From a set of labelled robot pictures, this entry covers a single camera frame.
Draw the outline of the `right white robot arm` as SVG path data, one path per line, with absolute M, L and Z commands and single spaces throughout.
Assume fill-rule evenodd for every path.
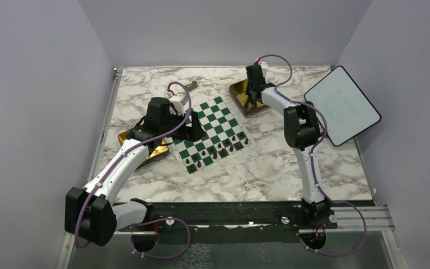
M 302 180 L 301 222 L 314 228 L 323 221 L 323 212 L 330 208 L 318 178 L 316 146 L 321 134 L 314 107 L 287 97 L 267 83 L 260 64 L 249 65 L 245 70 L 249 100 L 267 105 L 283 116 L 284 139 L 294 150 Z

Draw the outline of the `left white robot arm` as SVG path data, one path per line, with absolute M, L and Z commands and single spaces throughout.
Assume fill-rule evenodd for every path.
M 117 230 L 127 226 L 149 229 L 153 225 L 152 205 L 137 198 L 115 205 L 117 194 L 163 139 L 197 142 L 205 134 L 198 112 L 185 110 L 183 101 L 152 98 L 147 114 L 128 131 L 107 166 L 83 188 L 73 187 L 67 192 L 65 231 L 76 239 L 104 246 Z

